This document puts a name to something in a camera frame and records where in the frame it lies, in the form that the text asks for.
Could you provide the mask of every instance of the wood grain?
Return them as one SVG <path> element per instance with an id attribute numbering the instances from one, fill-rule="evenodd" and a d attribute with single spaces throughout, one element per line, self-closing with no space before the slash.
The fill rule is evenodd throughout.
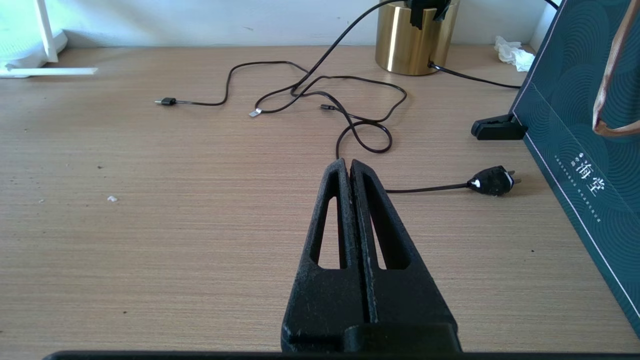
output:
<path id="1" fill-rule="evenodd" d="M 278 350 L 344 118 L 313 97 L 248 117 L 257 98 L 300 77 L 286 65 L 240 70 L 219 108 L 153 100 L 219 99 L 238 63 L 309 68 L 323 51 L 76 49 L 58 66 L 96 66 L 98 75 L 0 80 L 0 359 L 63 349 Z M 524 180 L 502 199 L 466 191 L 392 197 L 464 349 L 640 352 L 524 144 L 469 134 L 473 121 L 506 112 L 516 92 L 447 74 L 390 74 L 373 54 L 341 47 L 319 69 L 410 94 L 386 123 L 389 153 L 368 153 L 348 136 L 345 158 L 364 161 L 394 188 L 458 183 L 494 165 Z M 447 65 L 504 83 L 524 78 L 490 47 L 452 47 Z M 319 87 L 370 117 L 399 97 L 354 81 Z M 373 129 L 361 134 L 384 144 Z"/>

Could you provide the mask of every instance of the brown bag handle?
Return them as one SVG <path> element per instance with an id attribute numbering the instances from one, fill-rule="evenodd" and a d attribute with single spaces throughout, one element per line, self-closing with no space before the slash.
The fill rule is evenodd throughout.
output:
<path id="1" fill-rule="evenodd" d="M 610 129 L 601 117 L 602 109 L 604 108 L 605 102 L 607 102 L 607 91 L 611 84 L 613 72 L 616 70 L 618 61 L 622 57 L 625 42 L 629 36 L 631 25 L 633 25 L 634 20 L 636 19 L 638 10 L 640 10 L 640 1 L 631 0 L 627 13 L 620 24 L 620 28 L 618 28 L 618 32 L 613 38 L 611 53 L 609 54 L 609 60 L 607 61 L 607 66 L 604 69 L 604 76 L 602 77 L 602 84 L 598 91 L 598 97 L 596 97 L 596 103 L 593 106 L 593 131 L 602 136 L 625 136 L 640 133 L 640 120 L 631 125 L 619 127 L 617 129 Z"/>

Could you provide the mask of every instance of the white debris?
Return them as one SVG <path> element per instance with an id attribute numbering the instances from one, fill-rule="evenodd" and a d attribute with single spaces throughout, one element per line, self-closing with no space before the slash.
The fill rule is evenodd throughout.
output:
<path id="1" fill-rule="evenodd" d="M 529 71 L 535 56 L 521 49 L 522 43 L 508 42 L 503 37 L 495 37 L 495 50 L 504 63 L 515 65 L 518 71 Z"/>

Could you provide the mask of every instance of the teal box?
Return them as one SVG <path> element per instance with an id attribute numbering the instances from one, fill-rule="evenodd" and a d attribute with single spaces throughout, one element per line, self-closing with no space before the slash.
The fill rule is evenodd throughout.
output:
<path id="1" fill-rule="evenodd" d="M 593 105 L 629 0 L 564 0 L 511 112 L 602 277 L 640 337 L 640 136 L 592 129 Z M 640 20 L 614 72 L 603 118 L 640 119 Z"/>

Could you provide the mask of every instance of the black clamp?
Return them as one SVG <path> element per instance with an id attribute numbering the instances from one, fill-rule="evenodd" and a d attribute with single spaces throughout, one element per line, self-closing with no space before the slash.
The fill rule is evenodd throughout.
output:
<path id="1" fill-rule="evenodd" d="M 318 265 L 329 200 L 338 207 L 340 269 Z M 383 259 L 378 259 L 373 232 Z M 384 261 L 386 269 L 381 269 Z M 331 164 L 320 186 L 282 322 L 285 352 L 461 351 L 458 326 L 376 173 Z"/>
<path id="2" fill-rule="evenodd" d="M 433 21 L 443 21 L 447 15 L 451 0 L 405 0 L 404 5 L 411 9 L 411 25 L 422 30 L 424 21 L 424 10 L 435 9 Z"/>
<path id="3" fill-rule="evenodd" d="M 478 140 L 522 140 L 529 128 L 513 120 L 513 114 L 478 120 L 471 134 Z"/>

